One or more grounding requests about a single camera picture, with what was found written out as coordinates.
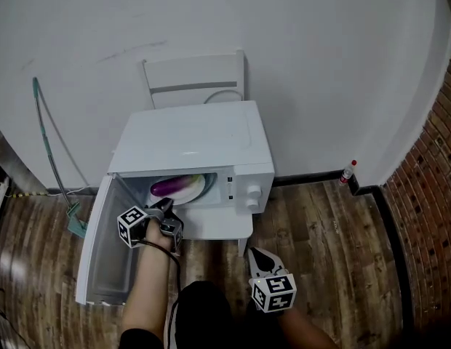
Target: sleeve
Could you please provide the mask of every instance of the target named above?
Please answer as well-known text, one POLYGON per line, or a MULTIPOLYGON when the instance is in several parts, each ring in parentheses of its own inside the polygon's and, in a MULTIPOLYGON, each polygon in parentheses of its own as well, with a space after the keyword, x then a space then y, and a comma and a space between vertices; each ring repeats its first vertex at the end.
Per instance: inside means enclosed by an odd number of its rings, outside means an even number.
POLYGON ((122 332, 119 349, 164 349, 162 341, 153 333, 144 329, 128 329, 122 332))

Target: small bottle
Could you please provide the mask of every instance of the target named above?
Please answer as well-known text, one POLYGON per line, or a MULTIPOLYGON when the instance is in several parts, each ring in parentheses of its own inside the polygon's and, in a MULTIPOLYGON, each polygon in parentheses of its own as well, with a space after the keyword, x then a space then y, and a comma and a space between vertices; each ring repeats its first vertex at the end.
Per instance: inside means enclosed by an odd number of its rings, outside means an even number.
POLYGON ((353 175, 356 166, 356 160, 352 160, 351 163, 343 170, 342 175, 339 178, 339 185, 345 185, 350 177, 353 175))

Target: hand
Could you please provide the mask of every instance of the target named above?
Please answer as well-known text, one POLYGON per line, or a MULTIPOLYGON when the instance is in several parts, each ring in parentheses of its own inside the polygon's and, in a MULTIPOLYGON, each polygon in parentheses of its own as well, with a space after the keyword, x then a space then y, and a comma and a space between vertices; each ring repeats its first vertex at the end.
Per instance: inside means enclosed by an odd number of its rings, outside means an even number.
POLYGON ((159 221, 154 218, 150 219, 146 228, 146 240, 161 246, 169 252, 172 248, 172 238, 162 235, 159 230, 159 221))

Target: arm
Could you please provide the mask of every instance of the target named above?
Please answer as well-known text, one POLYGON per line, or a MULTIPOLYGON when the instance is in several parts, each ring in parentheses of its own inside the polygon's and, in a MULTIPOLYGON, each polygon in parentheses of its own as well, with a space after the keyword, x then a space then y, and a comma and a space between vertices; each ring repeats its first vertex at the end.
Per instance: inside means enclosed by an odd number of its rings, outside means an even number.
POLYGON ((292 349, 337 349, 328 334, 314 326, 295 308, 286 310, 278 320, 292 349))
MULTIPOLYGON (((170 250, 172 240, 161 234, 159 224, 151 220, 146 240, 170 250)), ((135 284, 122 316, 122 331, 144 329, 161 341, 167 312, 167 287, 170 258, 152 246, 144 246, 138 265, 135 284)))

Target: wooden floor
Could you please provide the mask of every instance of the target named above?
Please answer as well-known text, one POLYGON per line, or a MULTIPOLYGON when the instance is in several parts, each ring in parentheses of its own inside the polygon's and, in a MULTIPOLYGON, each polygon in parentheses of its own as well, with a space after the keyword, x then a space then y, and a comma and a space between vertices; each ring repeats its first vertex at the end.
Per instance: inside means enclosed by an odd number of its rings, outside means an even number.
MULTIPOLYGON (((88 217, 91 197, 81 197, 88 217)), ((7 202, 0 231, 0 308, 32 348, 116 348, 122 308, 74 302, 83 241, 66 229, 59 197, 7 202)), ((371 196, 336 182, 274 188, 251 245, 277 253, 298 285, 296 306, 342 348, 386 348, 402 327, 390 245, 371 196)), ((182 285, 214 281, 239 320, 250 299, 232 241, 185 241, 182 285)), ((170 303, 175 298, 171 273, 170 303)), ((24 348, 0 316, 7 348, 24 348)))

